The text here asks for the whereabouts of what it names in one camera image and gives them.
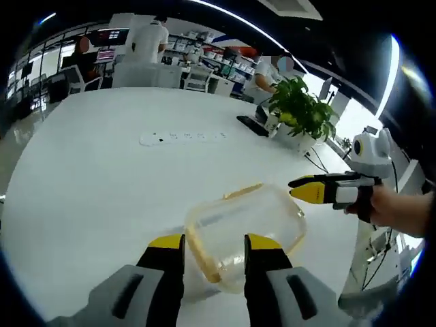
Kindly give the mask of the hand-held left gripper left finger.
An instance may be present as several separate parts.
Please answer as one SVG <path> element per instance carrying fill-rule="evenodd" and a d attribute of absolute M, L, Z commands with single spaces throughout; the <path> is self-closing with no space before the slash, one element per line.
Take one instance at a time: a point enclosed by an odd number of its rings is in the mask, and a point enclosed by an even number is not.
<path fill-rule="evenodd" d="M 176 326 L 184 295 L 185 235 L 149 243 L 138 263 L 94 287 L 87 305 L 51 326 Z"/>

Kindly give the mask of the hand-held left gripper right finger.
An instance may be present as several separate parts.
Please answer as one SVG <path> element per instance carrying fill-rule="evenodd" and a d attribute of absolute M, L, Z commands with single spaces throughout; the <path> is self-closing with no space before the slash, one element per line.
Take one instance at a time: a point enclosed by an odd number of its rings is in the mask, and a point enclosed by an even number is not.
<path fill-rule="evenodd" d="M 336 294 L 303 267 L 294 268 L 275 240 L 245 235 L 245 286 L 250 326 L 350 326 Z"/>

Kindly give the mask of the person's right hand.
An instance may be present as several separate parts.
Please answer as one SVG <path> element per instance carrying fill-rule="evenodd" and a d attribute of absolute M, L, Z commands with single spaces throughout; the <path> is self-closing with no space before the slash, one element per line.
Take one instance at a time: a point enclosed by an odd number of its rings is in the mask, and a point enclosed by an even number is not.
<path fill-rule="evenodd" d="M 377 185 L 373 187 L 371 205 L 370 220 L 375 225 L 391 227 L 406 234 L 413 232 L 413 196 L 397 194 L 383 185 Z"/>

